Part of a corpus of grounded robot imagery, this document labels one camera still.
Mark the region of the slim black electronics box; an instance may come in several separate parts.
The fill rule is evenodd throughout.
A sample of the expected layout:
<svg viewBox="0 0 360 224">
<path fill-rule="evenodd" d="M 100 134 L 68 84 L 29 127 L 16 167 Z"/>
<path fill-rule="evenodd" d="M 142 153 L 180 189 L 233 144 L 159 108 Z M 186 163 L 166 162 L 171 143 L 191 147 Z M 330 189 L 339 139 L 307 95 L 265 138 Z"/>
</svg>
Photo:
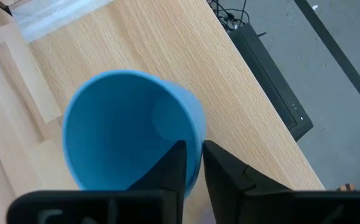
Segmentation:
<svg viewBox="0 0 360 224">
<path fill-rule="evenodd" d="M 247 23 L 231 31 L 229 36 L 292 137 L 298 141 L 311 130 L 313 123 L 259 35 Z"/>
</svg>

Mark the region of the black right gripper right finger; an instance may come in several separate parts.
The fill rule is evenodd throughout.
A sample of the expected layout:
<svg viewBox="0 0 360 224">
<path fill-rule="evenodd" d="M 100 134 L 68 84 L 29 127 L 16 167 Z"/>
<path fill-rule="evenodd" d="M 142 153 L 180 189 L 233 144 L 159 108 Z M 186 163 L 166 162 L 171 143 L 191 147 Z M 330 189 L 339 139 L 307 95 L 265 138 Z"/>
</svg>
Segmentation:
<svg viewBox="0 0 360 224">
<path fill-rule="evenodd" d="M 217 224 L 360 224 L 360 191 L 292 190 L 211 140 L 203 161 Z"/>
</svg>

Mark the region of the blue plastic cup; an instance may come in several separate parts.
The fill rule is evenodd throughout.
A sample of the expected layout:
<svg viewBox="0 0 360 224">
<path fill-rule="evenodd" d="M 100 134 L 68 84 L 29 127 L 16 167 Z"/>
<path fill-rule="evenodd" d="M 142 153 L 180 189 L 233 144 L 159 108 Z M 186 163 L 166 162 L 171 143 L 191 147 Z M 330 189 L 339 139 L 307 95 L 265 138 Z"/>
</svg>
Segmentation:
<svg viewBox="0 0 360 224">
<path fill-rule="evenodd" d="M 82 190 L 126 190 L 184 140 L 190 193 L 205 137 L 205 112 L 196 96 L 138 70 L 92 77 L 72 96 L 62 124 L 65 160 Z"/>
</svg>

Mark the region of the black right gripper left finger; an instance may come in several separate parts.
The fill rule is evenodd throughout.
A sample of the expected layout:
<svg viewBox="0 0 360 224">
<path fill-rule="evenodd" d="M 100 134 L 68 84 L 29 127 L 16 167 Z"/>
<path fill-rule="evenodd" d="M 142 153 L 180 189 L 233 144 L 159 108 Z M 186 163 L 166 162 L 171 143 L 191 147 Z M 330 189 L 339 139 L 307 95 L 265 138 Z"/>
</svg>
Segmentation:
<svg viewBox="0 0 360 224">
<path fill-rule="evenodd" d="M 177 141 L 127 190 L 38 190 L 13 201 L 7 224 L 181 224 L 187 147 Z"/>
</svg>

